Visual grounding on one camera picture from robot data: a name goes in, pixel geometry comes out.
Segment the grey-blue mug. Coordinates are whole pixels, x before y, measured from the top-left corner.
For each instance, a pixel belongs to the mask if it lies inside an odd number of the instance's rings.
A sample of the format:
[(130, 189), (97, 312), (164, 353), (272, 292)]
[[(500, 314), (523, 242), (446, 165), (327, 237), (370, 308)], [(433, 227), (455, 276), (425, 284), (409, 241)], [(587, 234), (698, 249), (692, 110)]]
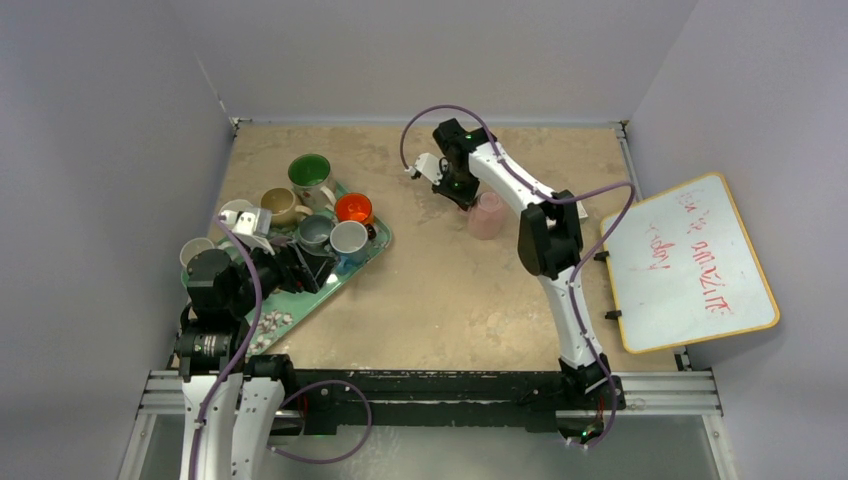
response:
[(295, 240), (306, 253), (320, 256), (333, 256), (330, 236), (336, 223), (323, 215), (313, 214), (300, 222), (295, 232)]

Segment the pink faceted mug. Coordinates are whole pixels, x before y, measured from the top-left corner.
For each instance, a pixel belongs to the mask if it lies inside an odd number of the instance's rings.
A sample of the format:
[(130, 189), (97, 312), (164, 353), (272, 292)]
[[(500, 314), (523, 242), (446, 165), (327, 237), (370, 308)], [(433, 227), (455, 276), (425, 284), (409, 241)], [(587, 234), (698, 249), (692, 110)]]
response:
[(496, 238), (504, 225), (507, 212), (507, 205), (499, 195), (493, 192), (482, 193), (468, 213), (469, 234), (478, 240)]

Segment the blue mug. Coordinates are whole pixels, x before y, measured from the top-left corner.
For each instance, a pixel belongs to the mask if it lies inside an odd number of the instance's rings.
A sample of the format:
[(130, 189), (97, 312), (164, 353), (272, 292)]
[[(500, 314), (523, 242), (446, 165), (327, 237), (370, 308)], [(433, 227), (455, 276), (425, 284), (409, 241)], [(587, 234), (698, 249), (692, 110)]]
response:
[(367, 262), (369, 241), (366, 226), (357, 221), (342, 221), (333, 228), (330, 245), (339, 257), (340, 272), (346, 272)]

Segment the beige round mug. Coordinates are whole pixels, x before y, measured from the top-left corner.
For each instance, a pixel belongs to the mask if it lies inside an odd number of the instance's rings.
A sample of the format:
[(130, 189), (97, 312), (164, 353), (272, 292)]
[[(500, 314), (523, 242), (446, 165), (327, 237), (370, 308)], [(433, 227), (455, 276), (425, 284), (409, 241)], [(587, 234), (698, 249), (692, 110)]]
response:
[(270, 225), (277, 229), (296, 228), (314, 214), (292, 190), (283, 187), (267, 190), (260, 199), (260, 207), (271, 212)]

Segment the black mug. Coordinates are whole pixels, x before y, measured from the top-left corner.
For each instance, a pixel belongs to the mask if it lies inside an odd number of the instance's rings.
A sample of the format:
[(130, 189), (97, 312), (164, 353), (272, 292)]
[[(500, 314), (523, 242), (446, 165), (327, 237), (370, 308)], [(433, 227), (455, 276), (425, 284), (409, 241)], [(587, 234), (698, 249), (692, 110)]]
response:
[(225, 223), (234, 223), (238, 216), (251, 208), (254, 205), (245, 199), (234, 199), (226, 202), (218, 211), (217, 218)]

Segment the orange mug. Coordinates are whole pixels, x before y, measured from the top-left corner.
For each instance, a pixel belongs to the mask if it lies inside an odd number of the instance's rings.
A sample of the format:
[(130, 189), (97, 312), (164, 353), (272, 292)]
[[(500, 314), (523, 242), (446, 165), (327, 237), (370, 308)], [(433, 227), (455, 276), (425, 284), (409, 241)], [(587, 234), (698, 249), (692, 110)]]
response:
[(374, 221), (373, 205), (366, 195), (358, 192), (341, 195), (336, 200), (334, 212), (339, 221), (358, 222), (366, 228), (370, 240), (376, 238), (377, 229)]

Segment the white-grey mug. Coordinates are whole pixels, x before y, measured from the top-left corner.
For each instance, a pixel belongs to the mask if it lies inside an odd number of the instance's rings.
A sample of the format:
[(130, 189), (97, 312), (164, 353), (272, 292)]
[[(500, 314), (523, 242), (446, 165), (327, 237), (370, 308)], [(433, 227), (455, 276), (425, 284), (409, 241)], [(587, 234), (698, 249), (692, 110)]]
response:
[(179, 252), (179, 261), (184, 269), (190, 261), (200, 253), (216, 249), (216, 244), (207, 237), (197, 237), (187, 241)]

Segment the cream floral mug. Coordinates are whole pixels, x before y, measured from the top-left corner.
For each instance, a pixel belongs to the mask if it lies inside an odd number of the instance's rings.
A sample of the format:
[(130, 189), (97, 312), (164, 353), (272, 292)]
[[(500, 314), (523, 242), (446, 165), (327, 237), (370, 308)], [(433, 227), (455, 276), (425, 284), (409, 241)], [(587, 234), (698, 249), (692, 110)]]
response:
[(305, 154), (291, 162), (287, 170), (295, 194), (313, 211), (332, 211), (336, 203), (336, 181), (329, 160), (319, 154)]

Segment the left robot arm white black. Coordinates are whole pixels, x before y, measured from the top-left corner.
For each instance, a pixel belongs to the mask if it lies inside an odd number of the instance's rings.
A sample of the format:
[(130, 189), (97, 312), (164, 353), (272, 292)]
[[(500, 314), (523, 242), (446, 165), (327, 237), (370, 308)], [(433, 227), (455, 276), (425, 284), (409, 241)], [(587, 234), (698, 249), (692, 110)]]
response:
[(288, 356), (247, 356), (247, 315), (276, 290), (317, 293), (336, 265), (295, 244), (256, 248), (245, 263), (220, 249), (189, 261), (190, 303), (175, 350), (185, 420), (180, 478), (257, 478), (276, 410), (295, 402), (298, 382)]

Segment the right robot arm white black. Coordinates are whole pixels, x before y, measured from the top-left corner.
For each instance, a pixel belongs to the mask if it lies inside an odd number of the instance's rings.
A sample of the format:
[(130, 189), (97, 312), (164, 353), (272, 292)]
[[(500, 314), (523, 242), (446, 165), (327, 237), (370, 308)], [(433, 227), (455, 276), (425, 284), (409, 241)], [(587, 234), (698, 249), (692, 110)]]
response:
[(519, 167), (486, 131), (465, 130), (455, 119), (440, 123), (433, 138), (441, 151), (433, 191), (462, 209), (486, 183), (519, 220), (517, 254), (542, 286), (559, 342), (561, 392), (576, 407), (605, 396), (607, 407), (624, 407), (623, 388), (593, 332), (579, 265), (583, 238), (572, 194), (534, 179), (519, 179)]

